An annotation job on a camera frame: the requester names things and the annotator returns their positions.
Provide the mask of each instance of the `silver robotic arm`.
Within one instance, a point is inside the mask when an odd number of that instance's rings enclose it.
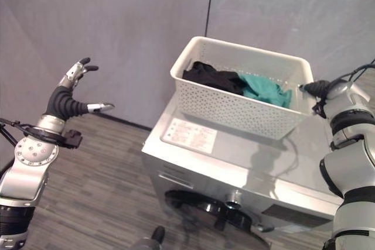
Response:
[[[51,95],[47,110],[37,125],[24,130],[26,137],[15,146],[15,158],[0,179],[0,250],[20,249],[24,246],[28,226],[43,189],[48,170],[59,154],[59,146],[77,148],[81,134],[69,131],[63,135],[66,121],[88,112],[114,108],[112,104],[85,104],[72,98],[73,89],[88,71],[89,58],[73,65]]]
[[[330,191],[344,199],[323,249],[375,249],[375,118],[370,97],[341,78],[323,84],[303,89],[321,98],[315,110],[330,123],[333,141],[320,170]]]

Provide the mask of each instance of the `washing machine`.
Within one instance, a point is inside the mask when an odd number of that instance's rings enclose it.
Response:
[[[319,171],[329,138],[319,117],[276,141],[185,115],[173,97],[142,158],[164,212],[267,247],[281,235],[330,230],[342,200]]]

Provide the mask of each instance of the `green towel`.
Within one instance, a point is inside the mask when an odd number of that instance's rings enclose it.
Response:
[[[242,73],[239,73],[238,76],[247,83],[243,89],[245,97],[289,108],[292,90],[284,92],[278,84],[266,77]]]

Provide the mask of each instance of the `perforated basket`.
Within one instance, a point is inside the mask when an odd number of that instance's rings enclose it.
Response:
[[[267,104],[182,79],[195,61],[216,70],[267,77],[292,90],[290,109]],[[313,82],[309,63],[301,58],[206,37],[194,37],[171,69],[176,81],[179,109],[231,128],[271,139],[281,139],[311,115],[314,99],[298,90]]]

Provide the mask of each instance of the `black robotic finger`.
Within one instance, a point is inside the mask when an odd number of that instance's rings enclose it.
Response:
[[[86,71],[96,71],[99,69],[98,66],[87,66],[87,67],[84,67]]]
[[[90,61],[91,61],[91,59],[89,57],[87,57],[87,58],[83,58],[83,59],[79,60],[78,62],[85,65],[85,64],[88,64]]]

